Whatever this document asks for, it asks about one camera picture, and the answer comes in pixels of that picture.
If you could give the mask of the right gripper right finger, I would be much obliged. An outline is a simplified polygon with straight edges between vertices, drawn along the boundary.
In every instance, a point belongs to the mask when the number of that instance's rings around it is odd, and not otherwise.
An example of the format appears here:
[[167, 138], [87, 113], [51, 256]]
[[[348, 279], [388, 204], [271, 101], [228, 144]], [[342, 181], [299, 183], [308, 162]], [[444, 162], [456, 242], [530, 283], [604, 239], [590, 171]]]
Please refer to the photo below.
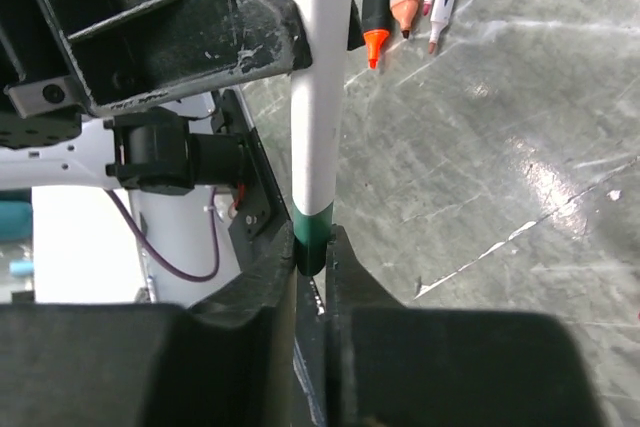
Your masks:
[[569, 330], [534, 312], [410, 308], [359, 262], [326, 252], [325, 390], [332, 426], [601, 426]]

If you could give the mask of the dark green marker cap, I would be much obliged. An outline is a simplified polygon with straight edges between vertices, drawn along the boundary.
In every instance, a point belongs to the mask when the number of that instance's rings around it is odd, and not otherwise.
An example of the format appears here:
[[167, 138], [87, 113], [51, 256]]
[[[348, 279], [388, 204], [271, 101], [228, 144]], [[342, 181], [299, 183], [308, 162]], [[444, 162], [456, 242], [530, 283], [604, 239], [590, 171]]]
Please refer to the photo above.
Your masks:
[[302, 275], [312, 277], [325, 267], [326, 249], [331, 237], [333, 204], [313, 215], [301, 213], [296, 206], [293, 208], [296, 266]]

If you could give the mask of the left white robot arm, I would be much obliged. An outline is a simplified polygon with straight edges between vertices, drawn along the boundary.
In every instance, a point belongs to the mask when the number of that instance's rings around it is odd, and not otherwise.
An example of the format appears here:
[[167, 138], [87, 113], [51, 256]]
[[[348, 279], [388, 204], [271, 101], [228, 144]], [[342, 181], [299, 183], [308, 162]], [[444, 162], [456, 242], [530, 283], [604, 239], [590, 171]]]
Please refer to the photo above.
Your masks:
[[1, 0], [1, 187], [129, 194], [153, 301], [326, 264], [353, 0]]

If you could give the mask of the black orange highlighter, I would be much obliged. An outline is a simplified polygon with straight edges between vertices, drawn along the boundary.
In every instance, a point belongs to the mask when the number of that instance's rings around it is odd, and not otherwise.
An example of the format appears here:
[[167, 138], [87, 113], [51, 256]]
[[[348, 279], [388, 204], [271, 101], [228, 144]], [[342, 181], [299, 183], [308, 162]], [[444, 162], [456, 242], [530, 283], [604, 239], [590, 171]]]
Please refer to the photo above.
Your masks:
[[383, 45], [391, 35], [389, 0], [362, 0], [361, 24], [367, 49], [368, 65], [376, 69]]

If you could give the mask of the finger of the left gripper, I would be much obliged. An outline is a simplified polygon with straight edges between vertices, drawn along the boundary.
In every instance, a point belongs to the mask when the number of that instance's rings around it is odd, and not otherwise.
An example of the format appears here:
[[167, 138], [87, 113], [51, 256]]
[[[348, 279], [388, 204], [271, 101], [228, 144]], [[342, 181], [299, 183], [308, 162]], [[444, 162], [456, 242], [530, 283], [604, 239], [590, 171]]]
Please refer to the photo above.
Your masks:
[[355, 0], [351, 0], [347, 50], [351, 52], [363, 46], [364, 46], [364, 34], [363, 34], [358, 6]]
[[24, 118], [130, 112], [312, 62], [293, 0], [1, 0], [1, 47]]

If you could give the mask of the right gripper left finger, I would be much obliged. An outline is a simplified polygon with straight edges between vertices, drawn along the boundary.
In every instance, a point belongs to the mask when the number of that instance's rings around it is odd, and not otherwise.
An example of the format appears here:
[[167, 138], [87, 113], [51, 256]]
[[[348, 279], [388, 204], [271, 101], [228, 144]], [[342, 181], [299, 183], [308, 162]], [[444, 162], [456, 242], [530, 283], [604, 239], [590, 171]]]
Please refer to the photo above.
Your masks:
[[296, 278], [284, 224], [252, 267], [191, 308], [5, 304], [5, 426], [286, 426]]

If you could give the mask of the green capped marker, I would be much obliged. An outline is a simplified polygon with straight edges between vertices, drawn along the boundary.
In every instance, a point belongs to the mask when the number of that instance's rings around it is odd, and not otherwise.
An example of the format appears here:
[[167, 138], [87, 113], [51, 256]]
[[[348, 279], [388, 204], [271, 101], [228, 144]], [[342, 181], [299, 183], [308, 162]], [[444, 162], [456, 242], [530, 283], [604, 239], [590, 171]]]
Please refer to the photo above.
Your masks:
[[292, 197], [314, 216], [335, 197], [351, 0], [294, 0], [312, 65], [291, 75]]

